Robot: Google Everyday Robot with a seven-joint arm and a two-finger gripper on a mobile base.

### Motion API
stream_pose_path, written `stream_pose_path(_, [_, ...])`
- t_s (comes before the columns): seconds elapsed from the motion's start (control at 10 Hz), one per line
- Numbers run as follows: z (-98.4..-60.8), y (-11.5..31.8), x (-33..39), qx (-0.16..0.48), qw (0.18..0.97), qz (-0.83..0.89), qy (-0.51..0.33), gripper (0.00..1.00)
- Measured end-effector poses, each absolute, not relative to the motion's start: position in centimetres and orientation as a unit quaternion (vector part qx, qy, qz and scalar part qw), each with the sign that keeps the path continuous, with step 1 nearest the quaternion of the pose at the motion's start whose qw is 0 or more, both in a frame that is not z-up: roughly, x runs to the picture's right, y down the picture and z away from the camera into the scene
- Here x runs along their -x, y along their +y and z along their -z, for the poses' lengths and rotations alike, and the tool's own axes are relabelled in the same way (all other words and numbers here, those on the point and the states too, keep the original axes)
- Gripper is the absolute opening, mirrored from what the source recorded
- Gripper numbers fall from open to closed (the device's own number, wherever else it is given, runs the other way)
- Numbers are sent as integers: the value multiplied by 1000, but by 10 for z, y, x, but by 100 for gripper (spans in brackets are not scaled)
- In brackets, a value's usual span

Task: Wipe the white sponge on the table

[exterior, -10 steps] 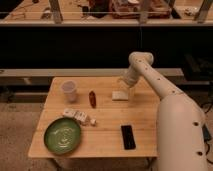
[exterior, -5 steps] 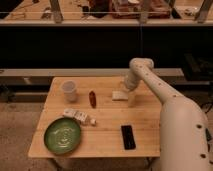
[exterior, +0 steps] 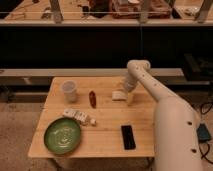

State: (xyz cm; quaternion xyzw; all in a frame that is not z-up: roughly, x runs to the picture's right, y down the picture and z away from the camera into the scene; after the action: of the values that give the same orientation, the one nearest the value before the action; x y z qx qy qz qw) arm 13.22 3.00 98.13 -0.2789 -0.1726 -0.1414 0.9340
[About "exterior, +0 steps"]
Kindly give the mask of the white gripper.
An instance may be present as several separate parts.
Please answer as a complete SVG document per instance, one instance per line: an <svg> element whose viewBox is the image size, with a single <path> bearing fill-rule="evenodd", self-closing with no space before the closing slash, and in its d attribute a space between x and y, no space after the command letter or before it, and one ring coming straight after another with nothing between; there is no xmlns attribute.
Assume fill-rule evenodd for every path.
<svg viewBox="0 0 213 171"><path fill-rule="evenodd" d="M130 78L125 78L124 79L124 83L123 83L123 88L127 93L127 100L126 103L128 106L130 106L132 104L133 101L133 93L132 92L137 86L137 82L134 79L130 79Z"/></svg>

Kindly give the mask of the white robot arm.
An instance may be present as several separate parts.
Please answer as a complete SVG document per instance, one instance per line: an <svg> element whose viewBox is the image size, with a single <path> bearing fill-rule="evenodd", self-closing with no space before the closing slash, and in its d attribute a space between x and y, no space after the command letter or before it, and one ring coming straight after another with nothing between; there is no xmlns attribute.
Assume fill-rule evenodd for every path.
<svg viewBox="0 0 213 171"><path fill-rule="evenodd" d="M132 92L141 83L157 102L153 116L155 171L203 171L197 136L199 115L154 78L150 68L147 60L130 60L123 87Z"/></svg>

